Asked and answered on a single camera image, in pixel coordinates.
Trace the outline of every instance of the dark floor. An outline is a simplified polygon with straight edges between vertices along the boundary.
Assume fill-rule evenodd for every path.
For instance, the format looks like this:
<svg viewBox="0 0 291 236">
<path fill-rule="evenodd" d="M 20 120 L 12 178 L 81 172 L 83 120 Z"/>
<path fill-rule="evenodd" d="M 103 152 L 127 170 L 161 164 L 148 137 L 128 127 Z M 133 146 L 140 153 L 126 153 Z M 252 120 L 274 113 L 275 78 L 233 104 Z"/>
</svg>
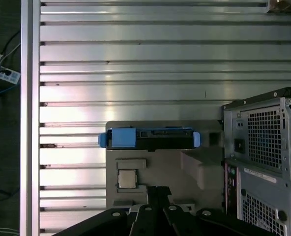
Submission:
<svg viewBox="0 0 291 236">
<path fill-rule="evenodd" d="M 7 40 L 20 29 L 20 0 L 0 0 L 0 51 Z M 17 37 L 10 44 L 18 44 Z M 20 50 L 5 67 L 20 71 Z M 11 84 L 0 81 L 0 87 Z M 19 187 L 20 179 L 20 89 L 19 87 L 0 98 L 0 189 L 13 192 Z M 19 229 L 19 194 L 0 202 L 0 227 Z"/>
</svg>

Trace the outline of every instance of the sticker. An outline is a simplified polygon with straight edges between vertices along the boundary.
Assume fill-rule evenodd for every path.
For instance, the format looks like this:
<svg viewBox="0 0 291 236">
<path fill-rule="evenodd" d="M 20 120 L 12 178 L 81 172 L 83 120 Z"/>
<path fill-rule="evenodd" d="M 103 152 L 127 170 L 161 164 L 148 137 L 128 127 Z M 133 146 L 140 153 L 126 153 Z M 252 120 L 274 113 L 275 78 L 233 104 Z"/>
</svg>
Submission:
<svg viewBox="0 0 291 236">
<path fill-rule="evenodd" d="M 257 176 L 259 178 L 263 178 L 263 179 L 265 179 L 265 180 L 267 180 L 269 182 L 277 183 L 277 179 L 276 178 L 264 175 L 262 173 L 259 173 L 259 172 L 256 172 L 256 171 L 252 171 L 252 170 L 249 170 L 249 169 L 246 169 L 246 168 L 244 168 L 244 172 L 249 173 L 249 174 L 251 174 L 253 176 Z"/>
</svg>

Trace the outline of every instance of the screw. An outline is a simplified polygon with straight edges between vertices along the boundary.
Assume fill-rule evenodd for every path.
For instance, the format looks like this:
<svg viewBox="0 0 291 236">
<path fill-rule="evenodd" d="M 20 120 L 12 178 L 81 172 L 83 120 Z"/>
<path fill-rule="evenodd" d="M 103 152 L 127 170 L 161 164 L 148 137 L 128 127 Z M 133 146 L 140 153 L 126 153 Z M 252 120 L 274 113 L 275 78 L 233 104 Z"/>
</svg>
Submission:
<svg viewBox="0 0 291 236">
<path fill-rule="evenodd" d="M 288 104 L 288 105 L 291 104 L 291 99 L 286 99 L 285 103 Z"/>
<path fill-rule="evenodd" d="M 176 210 L 177 207 L 175 207 L 175 206 L 169 206 L 169 209 L 170 209 L 170 210 Z"/>
<path fill-rule="evenodd" d="M 203 215 L 205 215 L 205 216 L 210 216 L 210 215 L 211 215 L 211 212 L 208 211 L 208 210 L 204 210 L 204 211 L 203 211 Z"/>
</svg>

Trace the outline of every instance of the power strip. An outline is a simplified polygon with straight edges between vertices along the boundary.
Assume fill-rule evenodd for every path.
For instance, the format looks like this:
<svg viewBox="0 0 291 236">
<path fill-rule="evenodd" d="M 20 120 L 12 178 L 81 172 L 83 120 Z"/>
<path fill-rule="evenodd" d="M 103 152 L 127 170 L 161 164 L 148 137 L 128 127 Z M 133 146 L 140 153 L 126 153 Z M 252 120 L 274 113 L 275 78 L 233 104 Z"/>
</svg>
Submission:
<svg viewBox="0 0 291 236">
<path fill-rule="evenodd" d="M 1 67 L 0 70 L 9 70 L 9 71 L 11 71 L 10 75 L 6 75 L 5 73 L 0 73 L 0 79 L 1 80 L 5 80 L 5 81 L 10 82 L 10 83 L 15 84 L 15 85 L 19 82 L 21 73 L 19 73 L 17 71 L 14 71 L 14 70 L 10 70 L 10 69 L 5 68 L 5 67 Z"/>
</svg>

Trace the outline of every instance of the ventilation grille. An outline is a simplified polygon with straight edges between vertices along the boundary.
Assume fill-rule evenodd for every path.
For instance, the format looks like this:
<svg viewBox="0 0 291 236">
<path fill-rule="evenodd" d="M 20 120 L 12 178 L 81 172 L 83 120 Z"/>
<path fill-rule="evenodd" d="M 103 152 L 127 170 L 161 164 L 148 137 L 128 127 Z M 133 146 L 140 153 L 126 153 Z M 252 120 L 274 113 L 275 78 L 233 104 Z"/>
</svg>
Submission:
<svg viewBox="0 0 291 236">
<path fill-rule="evenodd" d="M 257 112 L 248 117 L 249 158 L 270 168 L 279 168 L 281 129 L 278 112 Z"/>
<path fill-rule="evenodd" d="M 285 226 L 276 221 L 275 210 L 249 194 L 243 200 L 243 219 L 278 236 L 286 236 Z"/>
</svg>

